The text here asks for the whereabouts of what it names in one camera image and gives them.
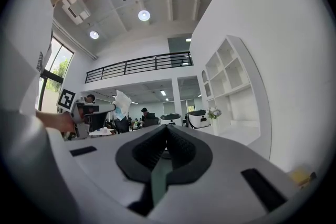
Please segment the yellowish box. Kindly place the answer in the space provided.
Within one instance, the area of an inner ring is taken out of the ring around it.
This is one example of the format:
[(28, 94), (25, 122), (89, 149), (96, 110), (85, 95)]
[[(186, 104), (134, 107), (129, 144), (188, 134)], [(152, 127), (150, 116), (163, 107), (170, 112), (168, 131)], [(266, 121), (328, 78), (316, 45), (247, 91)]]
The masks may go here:
[(289, 176), (299, 187), (304, 187), (310, 182), (310, 173), (304, 169), (295, 169), (289, 173)]

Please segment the white and lilac flower bouquet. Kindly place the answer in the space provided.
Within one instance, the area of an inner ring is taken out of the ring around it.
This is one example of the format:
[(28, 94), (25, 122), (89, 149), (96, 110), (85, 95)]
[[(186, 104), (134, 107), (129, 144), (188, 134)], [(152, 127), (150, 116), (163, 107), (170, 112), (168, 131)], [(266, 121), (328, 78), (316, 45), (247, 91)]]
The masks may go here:
[(210, 107), (206, 110), (206, 117), (210, 120), (217, 119), (221, 114), (221, 110), (216, 107)]

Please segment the black office chair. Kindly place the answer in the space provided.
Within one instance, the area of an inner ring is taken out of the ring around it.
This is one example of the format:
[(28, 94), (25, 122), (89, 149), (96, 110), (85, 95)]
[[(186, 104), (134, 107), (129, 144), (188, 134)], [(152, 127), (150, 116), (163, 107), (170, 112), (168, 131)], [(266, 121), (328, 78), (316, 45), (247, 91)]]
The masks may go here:
[(144, 120), (144, 127), (149, 127), (153, 125), (159, 125), (159, 118), (154, 117), (154, 118), (148, 118)]

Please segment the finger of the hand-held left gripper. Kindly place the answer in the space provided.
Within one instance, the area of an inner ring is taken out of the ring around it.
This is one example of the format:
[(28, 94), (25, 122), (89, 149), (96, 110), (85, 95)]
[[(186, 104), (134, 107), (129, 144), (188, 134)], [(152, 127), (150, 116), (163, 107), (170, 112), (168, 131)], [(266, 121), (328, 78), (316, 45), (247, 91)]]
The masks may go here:
[(114, 111), (116, 106), (114, 104), (98, 104), (89, 107), (90, 114), (102, 114)]

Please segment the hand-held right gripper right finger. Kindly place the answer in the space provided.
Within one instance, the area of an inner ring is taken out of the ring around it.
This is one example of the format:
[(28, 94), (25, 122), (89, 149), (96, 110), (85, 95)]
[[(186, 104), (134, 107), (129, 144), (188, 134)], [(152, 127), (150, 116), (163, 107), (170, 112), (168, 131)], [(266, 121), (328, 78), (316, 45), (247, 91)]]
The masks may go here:
[(170, 186), (148, 218), (164, 224), (245, 224), (267, 210), (241, 172), (257, 169), (285, 199), (299, 191), (281, 169), (238, 142), (179, 127), (208, 144), (213, 161), (202, 177), (188, 185)]

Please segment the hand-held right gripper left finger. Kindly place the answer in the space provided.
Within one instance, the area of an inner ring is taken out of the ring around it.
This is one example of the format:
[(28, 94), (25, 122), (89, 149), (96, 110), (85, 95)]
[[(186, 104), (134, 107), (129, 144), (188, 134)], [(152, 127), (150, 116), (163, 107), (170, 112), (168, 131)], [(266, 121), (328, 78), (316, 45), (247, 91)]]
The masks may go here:
[(152, 173), (166, 145), (166, 126), (87, 138), (65, 145), (86, 175), (118, 204), (146, 217), (154, 208)]

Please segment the white ceiling air conditioner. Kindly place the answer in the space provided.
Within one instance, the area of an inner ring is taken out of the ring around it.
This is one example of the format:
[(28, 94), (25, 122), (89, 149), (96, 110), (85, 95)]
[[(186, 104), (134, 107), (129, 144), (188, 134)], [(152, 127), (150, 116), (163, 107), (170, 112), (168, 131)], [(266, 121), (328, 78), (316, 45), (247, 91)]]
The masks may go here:
[(75, 25), (83, 23), (91, 15), (83, 0), (62, 0), (62, 9)]

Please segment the person's white shirt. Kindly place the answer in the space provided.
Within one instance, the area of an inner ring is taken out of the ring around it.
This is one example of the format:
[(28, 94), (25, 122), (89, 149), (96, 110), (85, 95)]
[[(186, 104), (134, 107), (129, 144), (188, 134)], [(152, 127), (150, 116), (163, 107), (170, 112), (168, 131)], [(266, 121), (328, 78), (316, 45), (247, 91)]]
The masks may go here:
[(10, 0), (0, 19), (0, 164), (20, 198), (19, 219), (80, 224), (75, 163), (60, 133), (35, 115), (38, 78), (51, 38), (50, 0)]

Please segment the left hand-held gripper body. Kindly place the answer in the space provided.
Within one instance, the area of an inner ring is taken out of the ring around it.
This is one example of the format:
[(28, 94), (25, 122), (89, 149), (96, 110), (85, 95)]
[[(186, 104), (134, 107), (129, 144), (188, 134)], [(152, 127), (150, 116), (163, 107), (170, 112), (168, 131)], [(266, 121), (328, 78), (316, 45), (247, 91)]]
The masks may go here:
[(64, 135), (65, 140), (85, 139), (89, 135), (90, 125), (85, 123), (83, 115), (83, 106), (86, 105), (86, 97), (80, 97), (74, 92), (62, 88), (58, 97), (56, 106), (58, 112), (69, 112), (74, 122), (74, 132), (67, 132)]

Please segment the large black-framed window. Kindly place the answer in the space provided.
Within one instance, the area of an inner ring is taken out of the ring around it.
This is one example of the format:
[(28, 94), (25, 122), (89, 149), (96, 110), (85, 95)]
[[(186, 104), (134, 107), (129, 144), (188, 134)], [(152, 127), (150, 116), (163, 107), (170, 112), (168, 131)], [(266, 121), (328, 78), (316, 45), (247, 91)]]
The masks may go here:
[(57, 113), (57, 100), (74, 53), (54, 37), (51, 40), (51, 48), (51, 56), (39, 78), (35, 108), (42, 112)]

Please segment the white shelf desk unit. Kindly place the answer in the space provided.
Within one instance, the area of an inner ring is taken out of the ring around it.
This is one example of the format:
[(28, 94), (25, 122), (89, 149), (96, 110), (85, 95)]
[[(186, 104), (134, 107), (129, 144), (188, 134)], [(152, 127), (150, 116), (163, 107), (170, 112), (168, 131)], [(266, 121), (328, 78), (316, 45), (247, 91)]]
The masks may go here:
[(244, 144), (269, 159), (272, 130), (268, 97), (243, 41), (226, 36), (201, 76), (207, 106), (222, 112), (213, 134)]

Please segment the person's left forearm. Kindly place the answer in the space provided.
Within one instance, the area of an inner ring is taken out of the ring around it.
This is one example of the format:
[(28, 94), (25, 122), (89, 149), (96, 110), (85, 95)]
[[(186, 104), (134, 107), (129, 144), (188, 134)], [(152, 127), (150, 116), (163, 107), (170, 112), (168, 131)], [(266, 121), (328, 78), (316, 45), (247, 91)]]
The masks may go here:
[(36, 110), (36, 117), (42, 121), (45, 127), (56, 129), (60, 132), (74, 132), (75, 123), (69, 112), (45, 113)]

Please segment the black mezzanine railing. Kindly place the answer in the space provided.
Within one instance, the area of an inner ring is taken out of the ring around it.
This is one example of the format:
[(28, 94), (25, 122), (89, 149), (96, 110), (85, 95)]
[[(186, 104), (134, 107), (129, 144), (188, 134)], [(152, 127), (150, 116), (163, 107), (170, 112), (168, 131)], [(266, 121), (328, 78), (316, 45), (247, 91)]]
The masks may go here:
[(189, 51), (141, 57), (110, 64), (86, 73), (85, 84), (128, 74), (193, 66)]

